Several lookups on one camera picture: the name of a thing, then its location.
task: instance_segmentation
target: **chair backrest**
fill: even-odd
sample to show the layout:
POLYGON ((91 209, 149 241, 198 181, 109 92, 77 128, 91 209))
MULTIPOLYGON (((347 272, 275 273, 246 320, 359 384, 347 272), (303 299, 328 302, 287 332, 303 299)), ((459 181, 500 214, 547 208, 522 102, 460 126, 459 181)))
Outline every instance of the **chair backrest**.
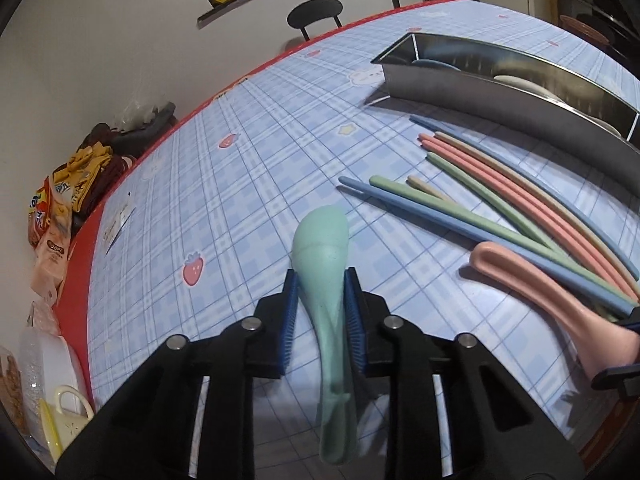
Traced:
POLYGON ((616 42, 616 35, 605 22, 602 21, 598 16, 592 16, 591 14, 578 14, 575 17, 579 22, 586 23, 591 28, 597 30, 600 34, 602 34, 607 40, 609 40, 609 44, 614 44, 616 42))
POLYGON ((607 37, 586 23, 565 15, 560 16, 560 23, 564 30, 568 30, 570 33, 575 34, 578 38, 582 38, 588 43, 591 43, 600 50, 605 51, 609 46, 609 40, 607 37))
POLYGON ((299 4, 299 6, 289 13, 287 23, 289 23, 289 27, 302 30, 305 38, 308 39, 305 27, 311 25, 311 23, 324 20, 325 18, 333 18, 338 27, 340 27, 338 16, 343 8, 340 0, 309 0, 308 2, 299 4))

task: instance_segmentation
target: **table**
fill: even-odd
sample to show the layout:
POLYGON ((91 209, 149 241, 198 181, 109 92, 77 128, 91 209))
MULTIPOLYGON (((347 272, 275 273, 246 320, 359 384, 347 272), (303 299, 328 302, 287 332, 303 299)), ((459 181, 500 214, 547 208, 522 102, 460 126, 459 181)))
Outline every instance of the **table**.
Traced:
MULTIPOLYGON (((172 333, 214 336, 250 315, 259 298, 282 287, 299 221, 318 206, 335 204, 348 218, 349 264, 364 290, 382 295, 395 314, 427 333, 477 335, 576 447, 589 441, 615 396, 590 390, 554 322, 466 267, 468 240, 402 221, 335 186, 340 175, 365 180, 379 173, 404 181, 419 173, 466 208, 508 225, 425 161, 415 142, 423 129, 408 120, 416 113, 479 140, 555 187, 637 266, 639 199, 522 133, 427 104, 384 99, 381 69, 369 61, 417 30, 536 54, 639 107, 640 82, 595 47, 530 16, 469 0, 386 13, 274 60, 197 110, 104 203, 98 234, 129 193, 136 208, 109 252, 98 236, 93 253, 87 337, 98 406, 172 333), (198 257, 204 268, 191 286, 183 270, 198 257)), ((388 399, 370 405, 360 421, 361 458, 338 469, 318 458, 319 391, 318 347, 299 306, 286 377, 255 385, 257 478, 382 478, 388 399)), ((446 465, 448 453, 445 444, 446 465)))

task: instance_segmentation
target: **red table edge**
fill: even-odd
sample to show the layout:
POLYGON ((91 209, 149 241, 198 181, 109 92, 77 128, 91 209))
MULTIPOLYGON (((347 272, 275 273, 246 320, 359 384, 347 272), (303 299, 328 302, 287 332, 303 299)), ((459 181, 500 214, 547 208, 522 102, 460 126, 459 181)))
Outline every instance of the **red table edge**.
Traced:
MULTIPOLYGON (((249 76, 255 75, 262 70, 270 67, 271 65, 279 62, 280 60, 285 59, 286 57, 291 56, 303 50, 305 48, 310 47, 311 45, 325 40, 326 38, 330 38, 335 34, 339 34, 340 32, 344 32, 345 30, 349 30, 350 28, 357 27, 364 23, 372 22, 373 20, 378 20, 380 18, 384 18, 386 16, 391 16, 393 14, 399 14, 400 12, 405 12, 407 10, 418 9, 419 7, 427 7, 435 4, 441 4, 444 2, 453 2, 455 0, 430 0, 428 2, 420 2, 417 4, 413 4, 406 7, 401 7, 399 9, 391 9, 385 12, 381 12, 379 14, 374 14, 369 16, 368 18, 363 18, 362 20, 358 20, 357 22, 349 23, 341 28, 336 28, 334 30, 330 30, 329 32, 323 34, 322 36, 318 36, 317 38, 313 38, 310 41, 305 41, 290 50, 280 54, 279 56, 269 60, 268 62, 260 65, 258 68, 252 70, 245 76, 240 79, 234 81, 225 89, 221 90, 213 97, 204 101, 200 106, 198 106, 193 112, 184 117, 181 121, 179 121, 173 128, 171 128, 167 133, 165 133, 160 139, 158 139, 154 145, 146 151, 146 153, 141 156, 133 166, 134 168, 142 163, 153 151, 160 146, 165 140, 168 139, 178 128, 183 126, 187 121, 189 121, 193 116, 197 113, 201 112, 209 106, 215 99, 224 95, 227 91, 231 90, 234 86, 236 86, 239 82, 244 81, 249 76)), ((102 212, 104 210, 104 204, 108 197, 118 188, 118 186, 123 182, 124 178, 129 174, 127 172, 124 174, 116 184, 111 188, 111 190, 103 197, 100 201, 100 204, 95 208, 95 210, 91 213, 89 218, 86 220, 79 233, 76 235, 72 247, 70 248, 69 253, 69 263, 67 268, 67 276, 65 280, 65 284, 58 298, 58 302, 54 307, 54 311, 58 316, 58 320, 60 322, 60 331, 62 332, 63 337, 69 346, 76 352, 78 356, 78 360, 80 361, 80 365, 82 367, 82 374, 84 375, 84 382, 86 383, 87 393, 90 396, 90 402, 93 403, 93 393, 91 387, 91 377, 89 374, 89 349, 88 349, 88 301, 89 301, 89 281, 91 279, 91 267, 94 260, 94 249, 95 243, 98 237, 98 230, 100 229, 100 220, 102 219, 102 212)))

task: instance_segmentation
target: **yellow mug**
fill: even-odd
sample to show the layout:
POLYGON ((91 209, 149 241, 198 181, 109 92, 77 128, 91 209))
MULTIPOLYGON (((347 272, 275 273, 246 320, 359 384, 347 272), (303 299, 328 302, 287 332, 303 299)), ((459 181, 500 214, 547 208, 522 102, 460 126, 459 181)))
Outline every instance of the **yellow mug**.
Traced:
POLYGON ((51 406, 46 400, 40 399, 40 420, 44 436, 47 439, 49 452, 53 461, 57 462, 62 452, 73 442, 89 421, 94 418, 94 410, 89 401, 78 390, 71 386, 59 386, 54 393, 55 406, 51 406), (65 410, 60 405, 60 397, 63 394, 73 394, 84 406, 87 416, 65 410))

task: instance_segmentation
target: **stainless steel tray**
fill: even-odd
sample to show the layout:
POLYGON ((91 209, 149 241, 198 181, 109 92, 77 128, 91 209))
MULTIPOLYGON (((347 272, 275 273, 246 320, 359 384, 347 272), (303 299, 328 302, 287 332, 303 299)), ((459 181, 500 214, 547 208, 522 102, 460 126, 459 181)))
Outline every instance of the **stainless steel tray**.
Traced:
POLYGON ((423 33, 403 36, 372 63, 382 65, 392 97, 453 108, 525 132, 640 196, 640 151, 626 140, 640 128, 638 110, 571 70, 505 46, 423 33), (458 70, 414 64, 419 59, 458 70), (497 75, 525 79, 560 100, 514 88, 495 80, 497 75))

